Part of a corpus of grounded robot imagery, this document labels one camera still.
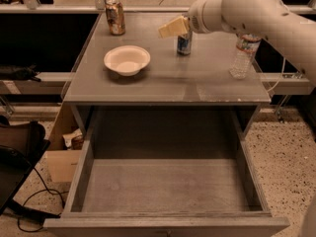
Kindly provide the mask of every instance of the bowl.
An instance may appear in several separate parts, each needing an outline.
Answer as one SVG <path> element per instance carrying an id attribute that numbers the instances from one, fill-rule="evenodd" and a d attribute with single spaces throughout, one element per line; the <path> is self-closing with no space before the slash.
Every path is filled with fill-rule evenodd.
<path id="1" fill-rule="evenodd" d="M 104 58 L 106 67 L 122 76 L 132 76 L 150 62 L 147 50 L 136 45 L 124 45 L 107 52 Z"/>

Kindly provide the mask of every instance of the box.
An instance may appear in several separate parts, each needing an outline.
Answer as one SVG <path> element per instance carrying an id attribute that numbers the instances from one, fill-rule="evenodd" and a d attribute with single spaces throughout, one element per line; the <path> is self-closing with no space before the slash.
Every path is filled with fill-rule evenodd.
<path id="1" fill-rule="evenodd" d="M 62 105 L 48 138 L 50 145 L 46 151 L 48 172 L 53 182 L 71 182 L 81 150 L 65 150 L 62 135 L 78 128 L 71 108 Z"/>

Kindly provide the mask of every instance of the can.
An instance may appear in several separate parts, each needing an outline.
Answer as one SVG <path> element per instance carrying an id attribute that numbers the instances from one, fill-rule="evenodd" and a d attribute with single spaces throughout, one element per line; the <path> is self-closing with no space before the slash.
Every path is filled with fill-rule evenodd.
<path id="1" fill-rule="evenodd" d="M 106 4 L 107 20 L 110 33 L 121 36 L 125 33 L 124 11 L 119 0 L 109 0 Z"/>
<path id="2" fill-rule="evenodd" d="M 191 53 L 192 45 L 192 30 L 189 30 L 187 34 L 178 36 L 177 53 L 180 55 L 189 55 Z"/>

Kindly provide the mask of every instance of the water bottle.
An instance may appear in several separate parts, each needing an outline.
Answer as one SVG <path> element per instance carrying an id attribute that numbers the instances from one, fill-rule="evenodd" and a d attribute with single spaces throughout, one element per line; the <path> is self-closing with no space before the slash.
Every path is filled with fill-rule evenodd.
<path id="1" fill-rule="evenodd" d="M 261 38 L 254 35 L 238 35 L 234 61 L 229 70 L 233 78 L 244 79 L 255 59 Z"/>

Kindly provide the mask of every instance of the drawer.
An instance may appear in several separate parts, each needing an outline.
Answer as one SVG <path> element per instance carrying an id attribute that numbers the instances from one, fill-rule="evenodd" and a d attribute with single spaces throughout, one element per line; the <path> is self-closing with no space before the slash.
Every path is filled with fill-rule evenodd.
<path id="1" fill-rule="evenodd" d="M 231 107 L 99 107 L 57 236 L 272 236 Z"/>

